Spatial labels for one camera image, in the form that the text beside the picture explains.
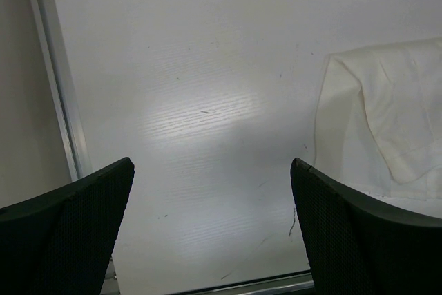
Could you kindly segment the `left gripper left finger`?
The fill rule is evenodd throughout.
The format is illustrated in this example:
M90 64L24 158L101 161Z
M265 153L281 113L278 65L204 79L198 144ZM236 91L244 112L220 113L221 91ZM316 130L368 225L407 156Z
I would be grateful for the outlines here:
M1 209L2 294L99 294L131 192L122 158Z

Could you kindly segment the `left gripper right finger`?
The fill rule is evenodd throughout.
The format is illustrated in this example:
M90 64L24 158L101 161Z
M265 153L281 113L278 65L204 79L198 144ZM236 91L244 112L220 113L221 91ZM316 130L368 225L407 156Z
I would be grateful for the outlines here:
M291 190L317 294L440 294L441 219L293 160Z

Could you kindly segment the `white pleated skirt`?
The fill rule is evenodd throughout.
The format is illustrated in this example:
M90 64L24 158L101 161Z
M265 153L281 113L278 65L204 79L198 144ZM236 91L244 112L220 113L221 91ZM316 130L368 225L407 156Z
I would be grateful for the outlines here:
M314 166L397 207L441 216L441 39L330 54Z

